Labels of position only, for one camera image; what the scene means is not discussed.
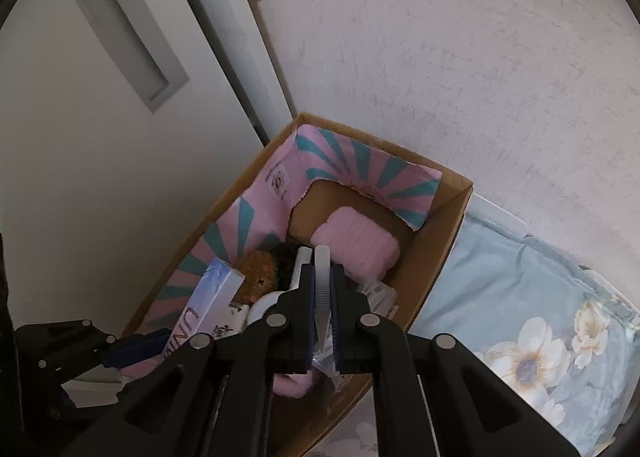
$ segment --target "light blue bedsheet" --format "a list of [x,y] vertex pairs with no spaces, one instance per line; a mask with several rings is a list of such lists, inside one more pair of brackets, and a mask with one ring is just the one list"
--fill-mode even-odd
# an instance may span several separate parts
[[467,216],[410,332],[453,334],[586,456],[638,381],[639,324],[554,248]]

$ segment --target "brown plush toy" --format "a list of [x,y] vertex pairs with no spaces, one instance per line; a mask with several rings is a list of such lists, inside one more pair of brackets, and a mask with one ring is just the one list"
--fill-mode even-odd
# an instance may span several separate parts
[[263,295],[276,291],[278,264],[271,253],[252,251],[238,260],[234,268],[244,275],[234,302],[253,305]]

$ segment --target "white wall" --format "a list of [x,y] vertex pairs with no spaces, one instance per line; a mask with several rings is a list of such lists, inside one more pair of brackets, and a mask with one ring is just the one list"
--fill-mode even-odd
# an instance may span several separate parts
[[200,3],[267,137],[276,137],[291,113],[247,0]]
[[640,303],[624,0],[262,0],[296,110],[446,164]]
[[146,0],[189,75],[151,113],[75,0],[0,30],[0,215],[17,326],[118,333],[262,145],[186,0]]

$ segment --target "clear plastic packaging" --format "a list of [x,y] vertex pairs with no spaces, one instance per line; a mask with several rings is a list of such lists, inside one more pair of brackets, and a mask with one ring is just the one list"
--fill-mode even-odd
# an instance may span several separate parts
[[[384,317],[390,313],[398,298],[398,292],[395,289],[376,278],[369,278],[363,281],[358,286],[358,291],[367,297],[371,312]],[[316,349],[312,364],[331,379],[335,392],[340,392],[350,379],[350,376],[343,376],[335,369],[334,340],[332,336],[327,338],[324,351],[321,352]]]

